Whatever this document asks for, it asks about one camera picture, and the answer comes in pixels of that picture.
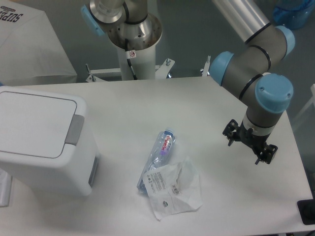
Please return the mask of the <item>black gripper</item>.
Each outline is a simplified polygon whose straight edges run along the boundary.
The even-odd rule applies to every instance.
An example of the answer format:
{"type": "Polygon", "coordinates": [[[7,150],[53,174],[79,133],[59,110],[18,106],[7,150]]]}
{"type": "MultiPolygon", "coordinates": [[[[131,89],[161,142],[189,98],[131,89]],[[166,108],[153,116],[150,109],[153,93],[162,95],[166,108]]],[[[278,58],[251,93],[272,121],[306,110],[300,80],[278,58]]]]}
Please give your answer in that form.
{"type": "Polygon", "coordinates": [[[242,143],[250,147],[257,156],[256,165],[259,162],[270,164],[278,150],[276,145],[266,144],[269,135],[254,135],[251,128],[247,130],[243,125],[239,128],[234,119],[227,124],[222,134],[227,137],[229,147],[233,142],[238,142],[239,138],[242,143]]]}

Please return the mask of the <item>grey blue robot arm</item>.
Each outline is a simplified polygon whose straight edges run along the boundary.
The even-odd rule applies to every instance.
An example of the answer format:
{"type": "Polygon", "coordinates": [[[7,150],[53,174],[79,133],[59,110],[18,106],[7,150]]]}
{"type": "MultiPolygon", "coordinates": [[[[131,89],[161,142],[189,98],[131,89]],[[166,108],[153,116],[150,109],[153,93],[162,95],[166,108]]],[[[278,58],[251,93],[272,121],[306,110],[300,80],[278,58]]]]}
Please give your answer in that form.
{"type": "MultiPolygon", "coordinates": [[[[273,26],[252,0],[217,0],[215,6],[247,46],[240,55],[220,53],[205,70],[247,106],[242,123],[230,121],[223,134],[230,143],[251,148],[258,162],[270,164],[278,148],[266,141],[290,104],[293,85],[269,69],[293,50],[294,35],[273,26]]],[[[155,56],[162,27],[147,1],[92,0],[81,15],[92,32],[108,35],[116,46],[123,80],[166,78],[168,70],[156,67],[155,56]]]]}

